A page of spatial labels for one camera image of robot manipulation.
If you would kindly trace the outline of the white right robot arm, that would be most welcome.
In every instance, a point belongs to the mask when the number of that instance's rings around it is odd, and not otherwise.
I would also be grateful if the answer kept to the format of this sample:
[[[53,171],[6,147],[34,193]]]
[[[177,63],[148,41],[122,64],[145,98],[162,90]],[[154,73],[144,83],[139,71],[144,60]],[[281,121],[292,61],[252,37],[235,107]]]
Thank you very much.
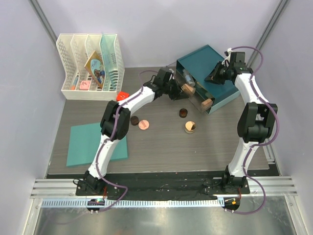
[[[213,84],[224,84],[228,80],[239,90],[245,103],[237,125],[239,144],[219,183],[224,192],[233,193],[245,186],[247,169],[256,150],[272,135],[278,107],[270,104],[255,84],[253,70],[246,66],[244,52],[228,53],[205,79]]]

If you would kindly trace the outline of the teal drawer cabinet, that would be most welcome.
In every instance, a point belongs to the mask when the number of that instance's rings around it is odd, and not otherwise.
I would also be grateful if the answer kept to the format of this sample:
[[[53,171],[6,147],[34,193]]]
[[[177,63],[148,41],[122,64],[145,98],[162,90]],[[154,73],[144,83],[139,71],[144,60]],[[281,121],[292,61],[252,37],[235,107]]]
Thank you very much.
[[[176,61],[176,68],[184,67],[191,75],[214,97],[213,113],[232,100],[236,99],[240,92],[231,81],[226,81],[224,85],[205,82],[204,79],[212,72],[218,62],[224,58],[212,47],[205,45]]]

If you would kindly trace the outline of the peach foundation bottle black cap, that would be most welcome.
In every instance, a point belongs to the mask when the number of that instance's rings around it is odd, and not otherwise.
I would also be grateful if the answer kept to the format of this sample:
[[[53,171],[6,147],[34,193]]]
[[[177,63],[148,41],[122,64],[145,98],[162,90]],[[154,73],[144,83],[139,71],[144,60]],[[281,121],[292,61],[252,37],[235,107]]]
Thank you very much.
[[[189,86],[188,84],[183,84],[181,86],[181,89],[183,90],[184,93],[186,93],[188,96],[192,96],[196,89],[192,86]]]

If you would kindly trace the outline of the clear smoked drawer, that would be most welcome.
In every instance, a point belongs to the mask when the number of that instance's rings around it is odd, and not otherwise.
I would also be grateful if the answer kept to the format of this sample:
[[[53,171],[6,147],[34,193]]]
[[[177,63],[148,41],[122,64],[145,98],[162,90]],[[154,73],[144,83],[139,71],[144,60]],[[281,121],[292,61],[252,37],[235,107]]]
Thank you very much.
[[[203,109],[207,114],[210,114],[210,112],[213,110],[213,103],[209,103],[204,105]]]
[[[184,67],[179,67],[177,69],[176,62],[169,64],[167,67],[174,73],[174,76],[180,75],[185,80],[183,76],[183,69],[185,69]],[[213,95],[209,93],[195,78],[194,78],[194,81],[195,81],[194,88],[196,89],[196,91],[192,96],[187,95],[187,98],[198,109],[199,112],[204,113],[205,111],[204,109],[201,108],[201,103],[204,100],[207,100],[208,98],[212,99],[213,102],[215,99]]]

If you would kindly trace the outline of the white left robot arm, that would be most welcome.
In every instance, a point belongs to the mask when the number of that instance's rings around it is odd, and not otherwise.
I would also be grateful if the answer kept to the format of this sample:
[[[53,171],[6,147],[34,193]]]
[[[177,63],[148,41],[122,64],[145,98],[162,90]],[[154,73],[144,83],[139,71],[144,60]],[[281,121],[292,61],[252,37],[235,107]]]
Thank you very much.
[[[166,94],[176,100],[183,93],[173,73],[157,75],[152,81],[145,82],[141,88],[122,101],[110,101],[100,122],[101,138],[94,160],[77,188],[100,195],[109,182],[104,178],[111,156],[117,144],[126,136],[131,114],[144,105]]]

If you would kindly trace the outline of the aluminium front rail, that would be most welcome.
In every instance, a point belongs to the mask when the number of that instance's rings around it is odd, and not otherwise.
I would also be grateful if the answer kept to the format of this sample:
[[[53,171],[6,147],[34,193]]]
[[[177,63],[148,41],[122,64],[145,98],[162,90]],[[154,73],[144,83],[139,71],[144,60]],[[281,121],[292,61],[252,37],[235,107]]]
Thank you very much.
[[[297,196],[294,183],[289,176],[256,177],[248,180],[249,194],[198,195],[196,192],[178,196],[176,193],[161,192],[155,195],[123,196],[123,189],[108,191],[100,195],[77,195],[77,186],[72,179],[36,180],[31,192],[32,199],[42,199],[43,207],[107,207],[116,208],[175,208],[175,207],[222,207],[230,201],[238,202],[245,197]]]

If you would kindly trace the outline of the orange blue marker pen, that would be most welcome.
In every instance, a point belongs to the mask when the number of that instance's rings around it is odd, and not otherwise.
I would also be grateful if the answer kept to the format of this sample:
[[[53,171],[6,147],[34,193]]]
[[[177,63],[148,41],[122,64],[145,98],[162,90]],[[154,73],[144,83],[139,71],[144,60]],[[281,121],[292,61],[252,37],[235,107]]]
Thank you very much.
[[[79,76],[77,75],[75,78],[74,78],[74,81],[70,87],[70,90],[75,90],[76,89],[76,86],[77,86],[77,82],[78,82],[78,79],[79,79]]]

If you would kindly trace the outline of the small beige concealer tube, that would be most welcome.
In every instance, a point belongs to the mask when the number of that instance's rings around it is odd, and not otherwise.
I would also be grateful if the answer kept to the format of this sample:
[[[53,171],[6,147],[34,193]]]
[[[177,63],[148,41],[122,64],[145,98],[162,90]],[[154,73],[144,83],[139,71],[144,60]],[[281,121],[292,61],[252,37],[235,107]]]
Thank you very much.
[[[208,98],[207,100],[204,100],[201,103],[201,108],[204,109],[204,110],[207,110],[207,109],[211,108],[212,105],[213,105],[213,100]]]

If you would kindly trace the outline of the white mesh file organizer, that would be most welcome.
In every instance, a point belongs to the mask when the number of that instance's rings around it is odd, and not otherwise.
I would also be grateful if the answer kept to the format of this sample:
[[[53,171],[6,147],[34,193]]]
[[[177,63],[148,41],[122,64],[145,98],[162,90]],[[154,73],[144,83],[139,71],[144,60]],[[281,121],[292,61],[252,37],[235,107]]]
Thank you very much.
[[[112,100],[125,73],[117,34],[62,33],[56,41],[64,70],[67,100]]]

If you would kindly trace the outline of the illustrated picture book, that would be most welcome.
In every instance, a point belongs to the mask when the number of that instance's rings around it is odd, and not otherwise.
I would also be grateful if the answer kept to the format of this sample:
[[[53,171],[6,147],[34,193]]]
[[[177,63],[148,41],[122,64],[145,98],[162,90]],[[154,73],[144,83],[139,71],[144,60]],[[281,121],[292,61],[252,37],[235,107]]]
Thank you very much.
[[[103,88],[106,73],[103,61],[96,51],[91,53],[84,67],[92,76],[96,84],[100,88]]]

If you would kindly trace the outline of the pink square eraser box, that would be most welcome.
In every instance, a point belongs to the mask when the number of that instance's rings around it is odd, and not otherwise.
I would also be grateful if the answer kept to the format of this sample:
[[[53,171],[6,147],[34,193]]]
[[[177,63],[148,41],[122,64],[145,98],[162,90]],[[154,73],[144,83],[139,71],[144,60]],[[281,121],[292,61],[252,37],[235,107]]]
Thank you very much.
[[[79,90],[81,90],[81,91],[88,91],[89,88],[90,88],[90,85],[91,85],[91,81],[90,80],[83,80],[80,83]]]

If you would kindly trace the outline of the clear rectangular bottle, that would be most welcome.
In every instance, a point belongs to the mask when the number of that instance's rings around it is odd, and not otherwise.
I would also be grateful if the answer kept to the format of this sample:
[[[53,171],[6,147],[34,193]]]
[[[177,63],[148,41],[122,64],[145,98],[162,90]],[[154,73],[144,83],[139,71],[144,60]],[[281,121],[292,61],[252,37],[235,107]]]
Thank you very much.
[[[192,75],[186,69],[183,69],[183,76],[184,76],[184,78],[186,80],[186,83],[189,86],[191,86],[191,87],[195,86],[194,78],[192,77]]]

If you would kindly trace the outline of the red cube block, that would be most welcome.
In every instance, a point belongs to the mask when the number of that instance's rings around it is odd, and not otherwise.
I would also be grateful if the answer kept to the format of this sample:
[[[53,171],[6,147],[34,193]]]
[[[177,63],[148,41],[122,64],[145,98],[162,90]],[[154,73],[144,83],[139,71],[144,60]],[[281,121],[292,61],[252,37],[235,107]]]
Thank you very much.
[[[122,101],[122,100],[128,98],[129,96],[130,96],[129,93],[120,91],[120,92],[118,93],[117,97],[116,97],[116,100],[117,100],[117,101]]]

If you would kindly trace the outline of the dark amber round jar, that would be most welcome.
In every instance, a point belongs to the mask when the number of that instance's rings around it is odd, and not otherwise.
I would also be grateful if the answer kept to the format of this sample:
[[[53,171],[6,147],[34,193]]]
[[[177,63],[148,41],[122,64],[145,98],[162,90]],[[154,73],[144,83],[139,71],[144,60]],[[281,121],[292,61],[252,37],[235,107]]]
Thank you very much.
[[[188,115],[188,110],[187,110],[187,109],[181,108],[181,109],[179,110],[179,116],[180,116],[181,118],[186,118],[187,115]]]

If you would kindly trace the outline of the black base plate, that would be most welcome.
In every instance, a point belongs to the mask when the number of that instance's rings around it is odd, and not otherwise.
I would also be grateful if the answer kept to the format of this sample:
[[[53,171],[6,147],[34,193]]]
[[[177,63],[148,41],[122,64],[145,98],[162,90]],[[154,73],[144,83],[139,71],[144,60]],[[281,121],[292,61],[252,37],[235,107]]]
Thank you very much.
[[[108,188],[117,190],[117,186],[128,188],[127,196],[155,195],[161,192],[170,192],[183,196],[183,192],[198,195],[213,194],[249,194],[248,181],[240,185],[224,185],[221,182],[220,171],[190,171],[190,172],[155,172],[155,173],[121,173],[108,174],[105,181],[92,178],[85,174],[83,179],[74,179],[77,186],[77,195],[100,195]]]

